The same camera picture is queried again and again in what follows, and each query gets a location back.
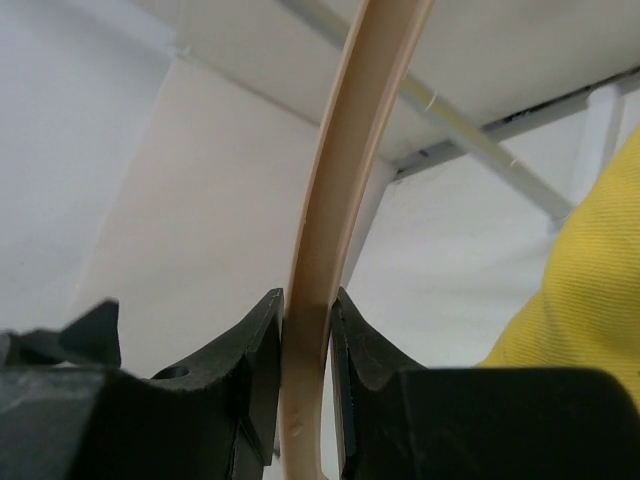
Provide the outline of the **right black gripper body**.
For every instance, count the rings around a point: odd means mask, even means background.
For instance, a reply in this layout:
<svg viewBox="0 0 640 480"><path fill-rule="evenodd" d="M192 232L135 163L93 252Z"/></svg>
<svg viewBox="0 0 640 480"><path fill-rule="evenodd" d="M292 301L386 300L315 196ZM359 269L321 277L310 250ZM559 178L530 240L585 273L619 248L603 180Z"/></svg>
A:
<svg viewBox="0 0 640 480"><path fill-rule="evenodd" d="M119 301L106 298L60 329L1 332L1 370L115 370L122 366Z"/></svg>

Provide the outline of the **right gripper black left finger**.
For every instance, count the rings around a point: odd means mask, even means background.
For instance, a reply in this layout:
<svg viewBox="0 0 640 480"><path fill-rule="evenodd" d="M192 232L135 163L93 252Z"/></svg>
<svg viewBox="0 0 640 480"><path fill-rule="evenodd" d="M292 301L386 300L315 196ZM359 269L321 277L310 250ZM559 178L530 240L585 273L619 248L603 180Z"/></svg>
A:
<svg viewBox="0 0 640 480"><path fill-rule="evenodd" d="M140 378L1 370L5 479L259 479L272 461L283 293Z"/></svg>

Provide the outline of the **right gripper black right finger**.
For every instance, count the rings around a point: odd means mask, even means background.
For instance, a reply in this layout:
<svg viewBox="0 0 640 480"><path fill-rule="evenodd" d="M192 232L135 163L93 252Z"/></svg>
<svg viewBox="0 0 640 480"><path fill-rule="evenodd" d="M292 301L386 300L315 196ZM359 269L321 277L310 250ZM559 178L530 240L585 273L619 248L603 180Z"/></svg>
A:
<svg viewBox="0 0 640 480"><path fill-rule="evenodd" d="M582 368L429 369L340 291L331 314L344 479L635 479L639 414Z"/></svg>

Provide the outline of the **yellow trousers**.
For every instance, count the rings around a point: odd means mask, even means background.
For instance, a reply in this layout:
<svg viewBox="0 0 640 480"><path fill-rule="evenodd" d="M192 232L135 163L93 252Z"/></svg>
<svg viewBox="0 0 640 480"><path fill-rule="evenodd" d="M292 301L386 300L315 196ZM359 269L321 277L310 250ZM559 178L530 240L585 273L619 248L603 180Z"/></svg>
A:
<svg viewBox="0 0 640 480"><path fill-rule="evenodd" d="M484 367L603 369L639 388L639 134L633 132L572 213L539 291Z"/></svg>

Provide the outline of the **wooden clothes hanger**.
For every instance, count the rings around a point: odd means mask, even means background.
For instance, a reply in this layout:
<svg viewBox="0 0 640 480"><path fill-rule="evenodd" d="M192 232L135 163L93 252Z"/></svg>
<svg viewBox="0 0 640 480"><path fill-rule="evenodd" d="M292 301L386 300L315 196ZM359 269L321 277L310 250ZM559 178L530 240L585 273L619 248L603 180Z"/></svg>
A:
<svg viewBox="0 0 640 480"><path fill-rule="evenodd" d="M320 479L329 335L354 225L430 1L364 1L320 128L282 326L281 462L287 479Z"/></svg>

